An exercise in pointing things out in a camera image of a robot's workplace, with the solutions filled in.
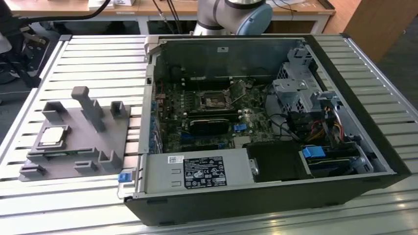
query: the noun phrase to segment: desk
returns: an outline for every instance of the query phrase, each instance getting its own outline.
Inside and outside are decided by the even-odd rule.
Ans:
[[[336,13],[324,33],[347,33],[374,62],[398,40],[418,13],[416,0],[328,0]]]
[[[89,14],[88,0],[5,0],[12,12],[24,17],[40,16],[80,16]],[[197,19],[197,3],[173,0],[179,19],[195,21]],[[173,20],[165,1],[157,1],[167,20]],[[327,10],[318,0],[291,5],[296,10],[294,15],[286,9],[274,8],[274,21],[314,21],[311,33],[322,33],[334,10]],[[149,34],[148,21],[160,21],[152,0],[136,0],[133,6],[115,6],[89,19],[91,21],[136,21],[141,34]]]

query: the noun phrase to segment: blue connector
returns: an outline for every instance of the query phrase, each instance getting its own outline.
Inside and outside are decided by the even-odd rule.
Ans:
[[[324,150],[320,146],[307,146],[302,150],[304,158],[323,158],[326,156]]]
[[[132,173],[121,172],[117,177],[119,183],[128,183],[132,181]]]
[[[247,129],[247,124],[240,124],[240,125],[234,125],[234,131],[235,132],[240,132],[244,131]]]

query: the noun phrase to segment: aluminum extrusion table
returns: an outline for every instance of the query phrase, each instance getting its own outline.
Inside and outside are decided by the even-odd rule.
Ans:
[[[0,146],[1,234],[310,234],[371,235],[418,232],[418,113],[351,39],[315,36],[343,78],[412,175],[344,205],[238,218],[147,227],[117,198],[117,175],[49,181],[17,181],[35,142],[47,101],[71,99],[73,86],[88,86],[100,105],[121,100],[132,106],[125,165],[137,158],[143,85],[144,36],[61,37],[4,142]],[[330,83],[319,73],[324,84]]]

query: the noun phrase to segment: black cable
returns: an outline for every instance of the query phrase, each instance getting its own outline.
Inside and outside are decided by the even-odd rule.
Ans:
[[[271,117],[272,117],[274,115],[284,115],[284,114],[272,114],[272,115],[270,116],[268,113],[267,113],[267,108],[266,108],[266,105],[267,105],[267,95],[268,95],[268,91],[270,91],[271,87],[272,87],[272,84],[268,84],[268,85],[266,86],[264,113],[266,113],[266,115],[267,115],[267,117],[268,117],[271,123],[280,129],[280,134],[282,134],[282,131],[284,131],[284,132],[294,138],[295,141],[303,142],[303,141],[300,140],[300,138],[295,135],[295,133],[291,132],[288,129],[286,129],[286,128],[282,126],[283,123],[282,123],[282,125],[279,125],[279,124],[271,119]]]
[[[179,34],[181,34],[181,26],[180,26],[180,22],[179,22],[179,16],[177,16],[175,5],[173,5],[171,0],[167,0],[167,3],[168,3],[169,10],[171,10],[171,14],[175,18],[175,22],[176,22],[176,26],[177,26],[177,32],[179,32]]]
[[[172,0],[168,0],[171,2],[171,6],[172,6],[172,10],[175,12],[176,18],[177,18],[177,23],[179,23],[179,33],[183,33],[183,28],[181,28],[181,23],[180,23],[180,19],[179,19],[179,15],[177,15],[177,11],[176,11],[176,7],[175,4],[172,3]]]
[[[280,128],[280,130],[283,130],[283,131],[294,138],[295,141],[303,142],[303,141],[300,140],[300,138],[295,135],[294,132],[291,132],[288,129],[286,129],[282,125],[279,125],[279,124],[278,124],[275,121],[272,121],[271,119],[270,119],[270,121],[271,121],[271,123],[272,123],[278,128]]]
[[[47,17],[37,17],[31,19],[24,19],[21,22],[21,27],[27,24],[43,22],[43,21],[80,21],[93,18],[96,15],[101,13],[107,5],[109,4],[111,0],[105,0],[99,9],[89,15],[85,16],[47,16]]]
[[[164,13],[163,13],[161,9],[159,8],[159,6],[157,6],[155,0],[152,0],[152,2],[153,2],[153,5],[155,5],[155,8],[156,8],[156,10],[157,10],[157,14],[159,14],[160,18],[161,18],[163,21],[165,22],[165,25],[167,25],[167,27],[168,27],[171,33],[175,34],[175,29],[171,27],[171,25],[169,25],[169,23],[168,23],[168,21],[167,21],[167,18],[165,18],[165,16],[164,16]]]
[[[286,7],[283,7],[283,6],[279,6],[279,4],[276,4],[276,2],[275,2],[275,0],[272,0],[272,3],[278,6],[278,7],[280,7],[282,9],[284,9],[284,10],[288,10],[290,11],[290,14],[292,14],[292,19],[291,19],[291,21],[294,21],[294,12],[298,12],[296,10],[294,10],[292,9],[292,6],[287,3],[287,2],[284,2],[283,0],[279,0],[282,3],[284,3],[284,4],[287,4],[288,5],[288,8],[286,8]]]

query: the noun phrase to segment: warning label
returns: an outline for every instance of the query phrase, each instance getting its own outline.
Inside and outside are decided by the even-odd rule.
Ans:
[[[227,185],[222,157],[193,158],[183,160],[184,187],[208,188]]]

